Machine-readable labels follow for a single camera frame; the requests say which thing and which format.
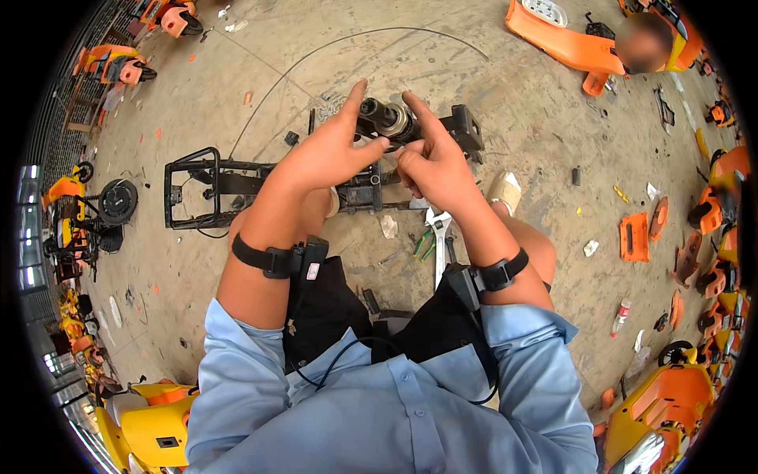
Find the shirt sleeve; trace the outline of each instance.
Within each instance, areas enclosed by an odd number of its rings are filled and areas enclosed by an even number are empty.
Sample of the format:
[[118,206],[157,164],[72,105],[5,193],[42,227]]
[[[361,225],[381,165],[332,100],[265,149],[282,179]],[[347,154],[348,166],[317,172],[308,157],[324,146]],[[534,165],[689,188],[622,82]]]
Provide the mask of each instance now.
[[287,409],[282,330],[232,319],[214,298],[205,315],[200,395],[189,416],[185,454],[196,472]]
[[593,428],[566,347],[578,329],[525,304],[482,306],[481,316],[500,371],[500,412],[542,463],[555,464],[545,471],[594,472]]

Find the hand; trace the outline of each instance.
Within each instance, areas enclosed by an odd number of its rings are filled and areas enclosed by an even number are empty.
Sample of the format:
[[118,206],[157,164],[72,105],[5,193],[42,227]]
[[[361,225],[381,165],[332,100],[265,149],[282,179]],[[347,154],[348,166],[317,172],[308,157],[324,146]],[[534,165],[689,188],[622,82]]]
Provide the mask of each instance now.
[[377,161],[390,145],[386,137],[359,149],[352,147],[367,84],[366,79],[358,81],[340,112],[303,140],[274,170],[286,170],[287,180],[294,180],[297,189],[310,192],[342,184]]
[[463,152],[442,122],[410,92],[404,92],[402,100],[424,132],[423,140],[409,143],[399,151],[397,171],[403,185],[416,198],[425,197],[453,216],[466,209],[473,199],[483,199]]

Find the adjustable wrench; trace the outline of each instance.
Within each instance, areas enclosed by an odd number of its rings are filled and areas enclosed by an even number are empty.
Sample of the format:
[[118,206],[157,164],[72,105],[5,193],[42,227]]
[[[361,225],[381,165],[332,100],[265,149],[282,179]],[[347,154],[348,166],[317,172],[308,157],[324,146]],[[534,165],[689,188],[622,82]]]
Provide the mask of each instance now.
[[440,215],[434,215],[434,211],[430,207],[427,209],[427,221],[426,224],[434,229],[434,237],[436,240],[437,251],[434,262],[434,289],[440,285],[442,280],[442,273],[445,271],[445,233],[447,227],[450,225],[453,217],[447,212],[443,212]]

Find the light blue shirt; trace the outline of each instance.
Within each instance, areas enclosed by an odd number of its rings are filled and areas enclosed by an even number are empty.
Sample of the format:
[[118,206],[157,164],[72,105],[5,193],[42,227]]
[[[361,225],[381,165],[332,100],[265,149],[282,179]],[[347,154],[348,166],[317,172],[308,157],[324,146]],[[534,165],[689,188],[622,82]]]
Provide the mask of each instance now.
[[[284,375],[281,330],[238,322],[212,300],[185,472],[595,472],[565,346],[577,328],[529,305],[483,306],[482,322],[500,369],[498,411],[467,401],[489,392],[472,344],[372,365],[357,343],[314,393]],[[355,339],[349,329],[303,375],[320,381]]]

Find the concrete floor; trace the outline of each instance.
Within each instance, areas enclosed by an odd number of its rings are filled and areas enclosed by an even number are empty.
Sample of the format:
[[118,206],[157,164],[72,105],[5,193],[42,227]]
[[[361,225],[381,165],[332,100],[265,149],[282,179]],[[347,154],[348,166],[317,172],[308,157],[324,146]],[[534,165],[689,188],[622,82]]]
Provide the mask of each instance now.
[[[731,130],[703,119],[717,94],[712,78],[685,71],[678,75],[680,93],[667,72],[620,77],[618,96],[606,91],[589,98],[581,90],[584,73],[507,30],[506,2],[389,0],[378,8],[361,2],[237,0],[228,19],[217,20],[226,3],[199,3],[206,29],[215,25],[203,43],[158,32],[140,46],[158,78],[128,90],[98,138],[91,189],[129,171],[140,193],[121,251],[102,256],[96,284],[83,282],[105,314],[110,315],[108,297],[118,301],[124,325],[116,328],[109,316],[101,338],[123,383],[141,374],[151,381],[196,381],[205,310],[226,258],[226,240],[164,228],[164,165],[206,146],[217,147],[223,157],[233,151],[237,160],[278,161],[289,149],[283,141],[287,131],[304,137],[309,109],[326,105],[320,95],[346,95],[361,77],[369,79],[368,94],[380,100],[396,101],[409,89],[440,116],[464,103],[479,119],[487,146],[486,164],[475,169],[481,189],[486,191],[500,169],[513,171],[524,190],[516,217],[550,236],[557,248],[553,301],[581,329],[569,348],[584,386],[581,401],[591,413],[600,393],[616,385],[632,361],[640,329],[653,357],[670,341],[699,340],[695,322],[709,303],[694,290],[683,291],[685,316],[674,334],[655,332],[653,323],[669,311],[677,287],[669,269],[676,246],[691,231],[686,214],[703,187],[695,168],[708,166],[697,151],[684,101],[711,151],[735,144]],[[623,19],[615,2],[560,3],[573,30],[584,31],[589,10],[593,20],[611,28]],[[244,29],[224,32],[242,20],[248,21]],[[661,127],[653,98],[659,83],[676,113],[671,136]],[[252,100],[244,105],[247,92]],[[573,187],[571,169],[578,165],[581,187]],[[625,215],[652,213],[648,181],[671,200],[669,224],[651,244],[649,264],[627,263],[619,256],[619,222]],[[613,185],[628,194],[630,204]],[[185,189],[187,213],[209,212],[209,204],[194,197],[200,190]],[[178,218],[186,217],[180,212]],[[390,240],[380,227],[387,213],[399,225],[398,237]],[[327,221],[323,237],[331,253],[343,257],[351,288],[372,288],[382,307],[421,306],[432,294],[434,259],[413,262],[407,234],[424,232],[422,214],[360,212]],[[455,225],[451,231],[460,235]],[[590,239],[600,248],[587,258],[582,248]],[[713,257],[707,240],[701,265]],[[399,256],[377,265],[397,250]],[[461,239],[456,252],[465,260]],[[125,300],[127,289],[135,296],[133,306]],[[631,315],[613,340],[610,329],[623,297],[633,302]]]

